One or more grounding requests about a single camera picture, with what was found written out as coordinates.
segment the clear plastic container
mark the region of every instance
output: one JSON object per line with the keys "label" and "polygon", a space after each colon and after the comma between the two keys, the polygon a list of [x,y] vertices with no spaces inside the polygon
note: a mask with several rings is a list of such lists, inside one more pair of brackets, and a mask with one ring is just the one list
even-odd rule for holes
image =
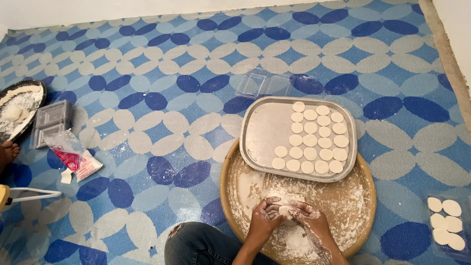
{"label": "clear plastic container", "polygon": [[58,122],[50,122],[47,124],[43,124],[39,128],[34,128],[33,129],[33,136],[34,136],[34,141],[33,141],[33,148],[38,149],[43,146],[47,146],[44,136],[49,135],[52,133],[60,133],[63,131],[66,131],[70,128],[70,121],[69,120],[60,120]]}
{"label": "clear plastic container", "polygon": [[61,100],[51,105],[38,109],[34,128],[42,127],[44,124],[60,122],[61,120],[72,120],[72,103],[68,100]]}
{"label": "clear plastic container", "polygon": [[[430,224],[430,216],[434,214],[435,212],[430,210],[428,208],[427,204],[427,199],[429,197],[435,197],[439,199],[441,202],[447,199],[451,199],[456,201],[462,210],[462,213],[460,216],[457,216],[456,218],[459,218],[462,223],[463,223],[463,230],[461,230],[458,233],[455,233],[459,236],[461,236],[464,239],[465,247],[461,251],[457,251],[449,247],[448,245],[440,245],[435,240],[433,239],[433,228]],[[430,240],[432,243],[432,251],[435,255],[440,256],[440,257],[450,257],[455,260],[460,260],[464,262],[471,262],[471,197],[469,194],[463,194],[463,193],[448,193],[448,192],[440,192],[440,191],[429,191],[427,194],[427,197],[425,199],[425,205],[427,206],[427,213],[428,213],[428,225],[430,227]],[[441,214],[443,217],[448,216],[443,209],[438,212]]]}
{"label": "clear plastic container", "polygon": [[289,96],[292,85],[289,75],[276,75],[262,68],[255,68],[244,75],[235,90],[236,96],[259,99],[264,96]]}

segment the stacked plastic containers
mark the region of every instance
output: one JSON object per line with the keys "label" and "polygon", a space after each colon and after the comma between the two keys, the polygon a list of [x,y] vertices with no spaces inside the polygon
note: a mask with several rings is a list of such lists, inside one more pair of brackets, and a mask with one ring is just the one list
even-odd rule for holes
{"label": "stacked plastic containers", "polygon": [[33,148],[46,146],[43,136],[70,129],[73,106],[68,100],[62,100],[38,109],[33,125]]}

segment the round wooden board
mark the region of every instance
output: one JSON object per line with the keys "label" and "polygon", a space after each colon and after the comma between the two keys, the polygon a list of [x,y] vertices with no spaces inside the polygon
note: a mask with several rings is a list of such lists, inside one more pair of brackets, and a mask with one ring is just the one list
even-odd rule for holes
{"label": "round wooden board", "polygon": [[[239,180],[250,174],[260,175],[263,184],[244,187],[243,182],[240,186]],[[244,194],[248,190],[251,195],[257,194],[259,202],[271,195],[270,189],[275,188],[275,185],[279,188],[280,184],[283,190],[300,195],[307,203],[325,213],[334,239],[345,257],[355,254],[368,238],[376,211],[376,190],[368,165],[359,153],[354,168],[343,180],[332,183],[312,182],[255,171],[242,159],[239,140],[236,140],[224,160],[219,187],[224,215],[240,241],[245,240],[251,218],[248,215],[254,206],[246,206],[246,200],[241,200],[239,190]],[[315,263],[307,257],[286,254],[288,248],[280,247],[280,242],[277,241],[280,236],[287,235],[278,230],[280,228],[274,231],[262,252],[281,264]]]}

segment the jeans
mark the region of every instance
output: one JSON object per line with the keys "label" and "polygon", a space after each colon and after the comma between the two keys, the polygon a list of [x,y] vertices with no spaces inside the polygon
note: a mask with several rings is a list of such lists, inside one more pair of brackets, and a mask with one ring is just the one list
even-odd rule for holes
{"label": "jeans", "polygon": [[[166,265],[230,265],[242,243],[197,222],[183,223],[171,233],[165,243]],[[257,254],[253,265],[277,265],[262,253]]]}

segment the plastic bag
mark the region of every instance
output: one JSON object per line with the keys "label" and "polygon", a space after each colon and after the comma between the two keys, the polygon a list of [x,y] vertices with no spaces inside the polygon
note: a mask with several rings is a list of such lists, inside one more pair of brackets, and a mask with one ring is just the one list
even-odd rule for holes
{"label": "plastic bag", "polygon": [[75,173],[77,182],[84,180],[103,166],[82,146],[70,130],[44,135],[44,140],[60,160]]}

